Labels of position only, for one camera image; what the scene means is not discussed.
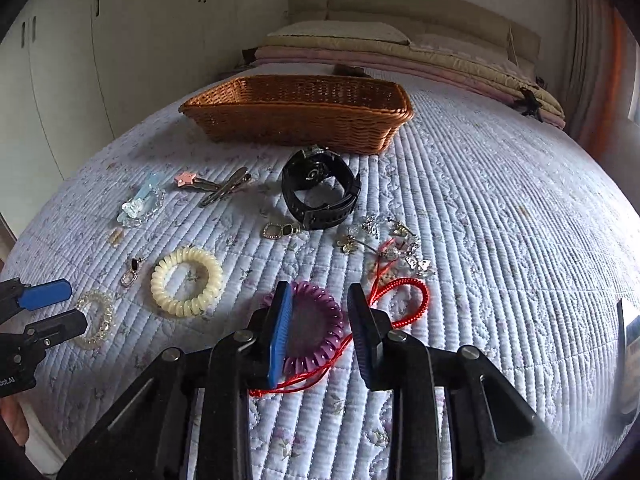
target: curtain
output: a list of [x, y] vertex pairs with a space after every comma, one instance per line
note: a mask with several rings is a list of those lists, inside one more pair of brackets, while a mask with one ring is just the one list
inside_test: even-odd
[[614, 8], [609, 0], [570, 0], [568, 52], [559, 100], [565, 131], [585, 149], [593, 143], [610, 83]]

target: smartwatch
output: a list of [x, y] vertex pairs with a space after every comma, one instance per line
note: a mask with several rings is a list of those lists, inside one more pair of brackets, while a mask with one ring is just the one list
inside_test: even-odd
[[[338, 202], [309, 207], [296, 191], [312, 189], [334, 176], [344, 189]], [[282, 194], [289, 212], [306, 231], [328, 229], [341, 224], [355, 208], [360, 194], [360, 174], [353, 176], [340, 155], [320, 146], [296, 152], [282, 169]]]

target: white pillow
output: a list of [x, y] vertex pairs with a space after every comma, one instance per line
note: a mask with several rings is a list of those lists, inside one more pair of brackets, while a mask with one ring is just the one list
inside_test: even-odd
[[500, 72], [516, 76], [519, 79], [535, 84], [531, 80], [530, 74], [525, 73], [515, 63], [509, 61], [507, 50], [504, 53], [485, 48], [484, 46], [469, 43], [468, 41], [457, 40], [447, 36], [437, 34], [422, 34], [415, 38], [410, 45], [412, 50], [419, 52], [437, 52], [456, 56], [461, 59], [468, 59], [483, 66], [491, 67]]
[[319, 36], [321, 38], [384, 41], [401, 45], [411, 43], [409, 38], [395, 27], [380, 22], [340, 22], [337, 20], [297, 22], [276, 30], [269, 36]]

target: wardrobe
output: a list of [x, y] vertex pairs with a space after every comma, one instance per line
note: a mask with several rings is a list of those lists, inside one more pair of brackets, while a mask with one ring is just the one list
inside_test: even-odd
[[239, 60], [236, 0], [29, 0], [0, 43], [0, 215], [15, 237], [115, 137]]

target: human hand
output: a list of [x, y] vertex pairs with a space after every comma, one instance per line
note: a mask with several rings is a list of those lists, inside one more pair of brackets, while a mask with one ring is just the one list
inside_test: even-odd
[[24, 446], [29, 438], [29, 425], [15, 396], [0, 399], [0, 416], [11, 431], [18, 446]]

